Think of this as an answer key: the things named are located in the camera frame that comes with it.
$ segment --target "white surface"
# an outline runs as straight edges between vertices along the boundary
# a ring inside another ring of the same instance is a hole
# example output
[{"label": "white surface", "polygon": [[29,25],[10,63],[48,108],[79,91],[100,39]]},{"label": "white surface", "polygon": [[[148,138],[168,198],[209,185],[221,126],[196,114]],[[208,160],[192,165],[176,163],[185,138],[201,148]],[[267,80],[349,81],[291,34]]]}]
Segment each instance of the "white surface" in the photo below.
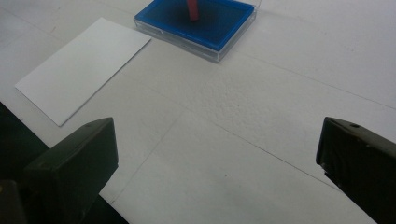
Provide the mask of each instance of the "white surface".
[{"label": "white surface", "polygon": [[347,196],[190,111],[113,206],[132,223],[369,220]]},{"label": "white surface", "polygon": [[396,142],[394,1],[262,2],[218,64],[153,39],[62,127],[14,88],[99,18],[132,28],[148,3],[70,0],[26,32],[0,26],[19,36],[0,49],[0,101],[49,147],[113,117],[120,169],[101,195],[134,224],[374,223],[315,156],[325,116]]},{"label": "white surface", "polygon": [[61,126],[149,40],[147,35],[99,19],[16,88]]}]

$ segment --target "blue box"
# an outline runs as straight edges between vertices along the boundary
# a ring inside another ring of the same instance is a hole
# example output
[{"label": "blue box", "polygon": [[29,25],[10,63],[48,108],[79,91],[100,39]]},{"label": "blue box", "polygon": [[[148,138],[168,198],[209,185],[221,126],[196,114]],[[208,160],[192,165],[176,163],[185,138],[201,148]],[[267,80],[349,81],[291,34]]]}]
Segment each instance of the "blue box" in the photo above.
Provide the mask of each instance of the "blue box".
[{"label": "blue box", "polygon": [[210,61],[219,62],[256,18],[256,6],[232,0],[198,0],[190,21],[186,0],[154,0],[135,17],[137,29]]}]

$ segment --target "red stick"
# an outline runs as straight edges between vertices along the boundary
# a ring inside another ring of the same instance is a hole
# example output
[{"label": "red stick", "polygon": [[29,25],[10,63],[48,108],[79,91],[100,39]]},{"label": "red stick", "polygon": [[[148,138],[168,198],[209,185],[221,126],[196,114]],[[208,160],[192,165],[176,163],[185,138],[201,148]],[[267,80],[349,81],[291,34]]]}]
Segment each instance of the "red stick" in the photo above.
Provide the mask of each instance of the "red stick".
[{"label": "red stick", "polygon": [[187,7],[189,8],[190,21],[198,21],[198,0],[187,0]]}]

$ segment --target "table surface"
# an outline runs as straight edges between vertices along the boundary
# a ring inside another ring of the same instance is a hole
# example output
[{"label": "table surface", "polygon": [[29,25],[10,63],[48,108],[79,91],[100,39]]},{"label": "table surface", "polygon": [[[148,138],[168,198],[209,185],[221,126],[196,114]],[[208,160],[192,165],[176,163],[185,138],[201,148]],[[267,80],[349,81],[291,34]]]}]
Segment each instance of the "table surface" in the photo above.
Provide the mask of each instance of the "table surface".
[{"label": "table surface", "polygon": [[152,39],[58,127],[14,85],[103,17],[150,1],[0,0],[0,101],[47,146],[115,120],[101,192],[129,222],[374,223],[315,164],[325,117],[396,142],[396,2],[263,1],[220,63]]}]

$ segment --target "white paper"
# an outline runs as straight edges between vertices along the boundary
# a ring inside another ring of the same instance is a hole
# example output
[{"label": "white paper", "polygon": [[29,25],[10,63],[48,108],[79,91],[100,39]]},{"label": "white paper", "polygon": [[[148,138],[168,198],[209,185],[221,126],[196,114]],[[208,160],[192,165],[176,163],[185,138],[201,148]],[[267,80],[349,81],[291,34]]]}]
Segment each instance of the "white paper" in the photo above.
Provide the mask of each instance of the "white paper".
[{"label": "white paper", "polygon": [[149,40],[101,18],[15,87],[61,126]]}]

